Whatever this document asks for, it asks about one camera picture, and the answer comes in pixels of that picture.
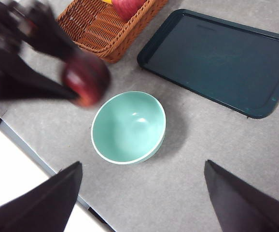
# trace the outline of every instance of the gray countertop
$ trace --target gray countertop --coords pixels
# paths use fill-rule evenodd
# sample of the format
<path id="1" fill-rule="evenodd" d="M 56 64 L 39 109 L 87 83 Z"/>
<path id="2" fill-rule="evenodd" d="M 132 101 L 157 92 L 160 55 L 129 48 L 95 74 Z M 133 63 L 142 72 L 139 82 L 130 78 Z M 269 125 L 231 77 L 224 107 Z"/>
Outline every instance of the gray countertop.
<path id="1" fill-rule="evenodd" d="M 59 13 L 69 2 L 51 4 Z M 83 163 L 80 195 L 117 232 L 220 232 L 203 174 L 206 159 L 279 200 L 279 105 L 267 118 L 248 119 L 138 66 L 139 51 L 179 8 L 279 33 L 279 0 L 169 0 L 123 59 L 108 64 L 113 84 L 98 106 L 81 109 L 50 100 L 6 103 L 3 120 L 52 169 Z M 23 57 L 58 80 L 56 60 L 30 49 Z M 151 159 L 120 166 L 97 155 L 90 127 L 101 104 L 127 90 L 160 100 L 167 132 Z"/>

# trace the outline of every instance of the brown woven basket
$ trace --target brown woven basket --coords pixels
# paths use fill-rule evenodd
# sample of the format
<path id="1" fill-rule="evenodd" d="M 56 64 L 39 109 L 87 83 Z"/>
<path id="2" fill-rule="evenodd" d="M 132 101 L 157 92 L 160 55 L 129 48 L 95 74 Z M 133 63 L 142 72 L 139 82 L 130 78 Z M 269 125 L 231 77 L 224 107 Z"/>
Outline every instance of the brown woven basket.
<path id="1" fill-rule="evenodd" d="M 147 0 L 124 22 L 111 5 L 101 0 L 74 0 L 57 21 L 81 49 L 115 63 L 166 3 Z"/>

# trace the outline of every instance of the red apple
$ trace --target red apple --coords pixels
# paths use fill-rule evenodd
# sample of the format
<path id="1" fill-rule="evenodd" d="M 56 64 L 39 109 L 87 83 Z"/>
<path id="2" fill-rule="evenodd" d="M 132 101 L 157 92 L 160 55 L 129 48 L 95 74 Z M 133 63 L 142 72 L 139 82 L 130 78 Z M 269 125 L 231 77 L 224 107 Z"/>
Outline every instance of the red apple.
<path id="1" fill-rule="evenodd" d="M 62 73 L 64 85 L 79 98 L 72 102 L 87 107 L 98 102 L 110 84 L 110 73 L 104 62 L 93 53 L 77 51 L 65 64 Z"/>
<path id="2" fill-rule="evenodd" d="M 112 0 L 112 6 L 118 15 L 128 21 L 142 7 L 146 0 Z"/>

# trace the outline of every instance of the dark green tray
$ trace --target dark green tray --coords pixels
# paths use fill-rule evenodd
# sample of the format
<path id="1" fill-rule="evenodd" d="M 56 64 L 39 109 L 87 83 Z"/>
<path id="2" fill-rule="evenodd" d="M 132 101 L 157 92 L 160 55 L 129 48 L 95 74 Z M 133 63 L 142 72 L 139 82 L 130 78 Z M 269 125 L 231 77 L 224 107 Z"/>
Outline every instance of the dark green tray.
<path id="1" fill-rule="evenodd" d="M 138 55 L 141 67 L 253 118 L 279 101 L 279 34 L 176 10 Z"/>

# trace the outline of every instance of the ceramic bowl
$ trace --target ceramic bowl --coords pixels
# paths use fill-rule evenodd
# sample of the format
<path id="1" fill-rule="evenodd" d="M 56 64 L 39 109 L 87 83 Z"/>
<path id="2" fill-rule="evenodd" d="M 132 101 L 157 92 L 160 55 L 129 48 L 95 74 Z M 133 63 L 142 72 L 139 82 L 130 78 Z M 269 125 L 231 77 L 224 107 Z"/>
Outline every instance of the ceramic bowl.
<path id="1" fill-rule="evenodd" d="M 138 163 L 158 151 L 165 128 L 165 112 L 156 98 L 139 91 L 124 92 L 99 109 L 92 123 L 91 139 L 105 160 Z"/>

